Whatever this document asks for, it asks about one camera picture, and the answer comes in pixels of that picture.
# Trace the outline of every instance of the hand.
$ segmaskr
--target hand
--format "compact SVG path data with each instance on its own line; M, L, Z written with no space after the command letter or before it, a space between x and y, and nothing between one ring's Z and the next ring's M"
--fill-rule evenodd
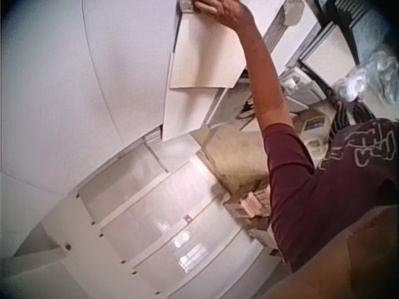
M249 9L239 0L195 0L195 6L238 34L247 27L256 27Z

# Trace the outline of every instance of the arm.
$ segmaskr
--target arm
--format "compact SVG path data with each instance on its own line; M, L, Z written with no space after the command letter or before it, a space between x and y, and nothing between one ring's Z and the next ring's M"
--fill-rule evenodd
M237 33L245 53L261 130L274 123L293 126L269 51L249 9L238 0L202 0L195 4L202 12Z

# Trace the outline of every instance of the maroon long-sleeve shirt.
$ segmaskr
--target maroon long-sleeve shirt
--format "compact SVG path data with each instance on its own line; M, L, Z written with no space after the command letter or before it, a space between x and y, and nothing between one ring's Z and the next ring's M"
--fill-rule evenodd
M271 182L271 225L296 271L340 231L398 187L398 124L386 119L350 126L317 167L287 125L263 132Z

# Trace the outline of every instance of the plastic bag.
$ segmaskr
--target plastic bag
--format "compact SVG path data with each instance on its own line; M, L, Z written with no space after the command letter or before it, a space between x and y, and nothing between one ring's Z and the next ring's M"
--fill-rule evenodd
M379 51L367 62L338 80L333 89L344 100L352 102L368 87L373 87L382 103L393 105L399 112L399 64L394 57Z

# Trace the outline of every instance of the shirt sleeve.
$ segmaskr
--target shirt sleeve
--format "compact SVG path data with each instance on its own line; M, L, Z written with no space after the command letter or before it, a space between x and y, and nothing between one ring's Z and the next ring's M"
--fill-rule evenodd
M281 204L314 173L310 154L294 129L274 124L263 131L271 184L271 205Z

